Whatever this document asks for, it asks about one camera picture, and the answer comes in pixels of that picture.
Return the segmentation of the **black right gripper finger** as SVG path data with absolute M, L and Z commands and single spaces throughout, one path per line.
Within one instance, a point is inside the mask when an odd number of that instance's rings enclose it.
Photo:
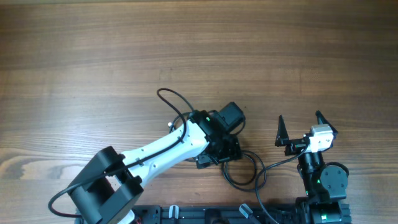
M 330 124 L 327 119 L 323 116 L 323 114 L 321 113 L 321 111 L 316 111 L 315 116 L 317 117 L 317 122 L 318 124 L 327 124 L 329 125 L 329 127 L 331 128 L 333 135 L 337 136 L 338 135 L 338 131 L 333 127 L 332 124 Z
M 277 135 L 275 137 L 275 146 L 286 146 L 289 143 L 289 135 L 284 123 L 283 116 L 280 115 L 278 119 Z

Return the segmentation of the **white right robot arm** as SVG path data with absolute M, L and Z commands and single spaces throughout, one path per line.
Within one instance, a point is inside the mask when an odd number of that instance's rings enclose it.
M 347 197 L 349 170 L 339 162 L 326 163 L 323 153 L 333 147 L 338 131 L 320 111 L 315 113 L 313 125 L 302 138 L 289 138 L 283 116 L 279 116 L 275 146 L 285 147 L 286 156 L 297 156 L 298 172 L 303 180 L 305 197 L 296 199 L 295 207 L 300 223 L 351 223 L 349 205 L 341 201 Z

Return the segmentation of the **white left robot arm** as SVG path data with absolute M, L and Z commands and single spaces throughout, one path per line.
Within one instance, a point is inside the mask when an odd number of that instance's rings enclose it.
M 131 223 L 133 205 L 144 187 L 159 174 L 193 158 L 198 169 L 240 159 L 233 130 L 245 121 L 243 111 L 230 102 L 220 111 L 192 111 L 185 124 L 139 149 L 117 153 L 108 146 L 71 182 L 69 192 L 87 223 Z

